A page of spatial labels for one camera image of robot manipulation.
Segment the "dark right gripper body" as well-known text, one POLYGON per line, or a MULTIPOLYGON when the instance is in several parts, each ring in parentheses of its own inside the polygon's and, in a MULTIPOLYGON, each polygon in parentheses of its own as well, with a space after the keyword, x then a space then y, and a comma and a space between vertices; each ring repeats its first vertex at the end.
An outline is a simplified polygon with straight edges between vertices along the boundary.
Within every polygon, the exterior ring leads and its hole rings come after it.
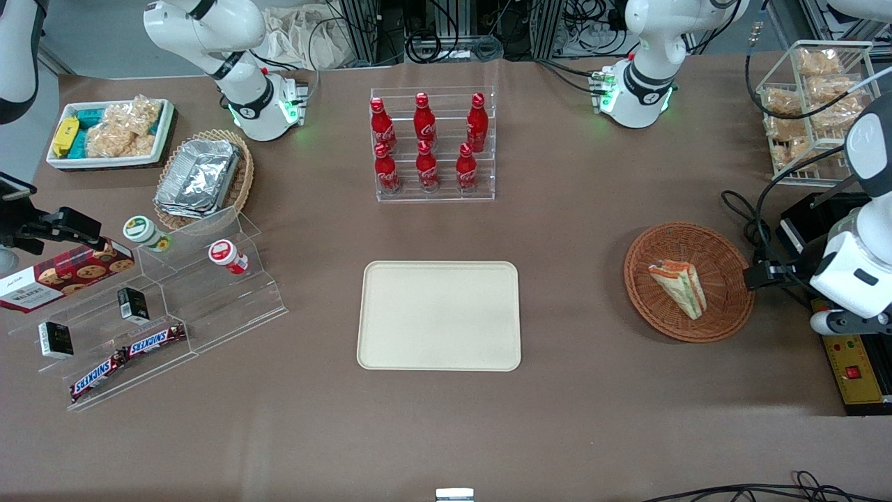
POLYGON ((36 229, 40 229, 43 215, 31 202, 34 193, 32 185, 2 174, 1 241, 5 248, 41 255, 43 242, 32 237, 32 226, 36 225, 36 229))

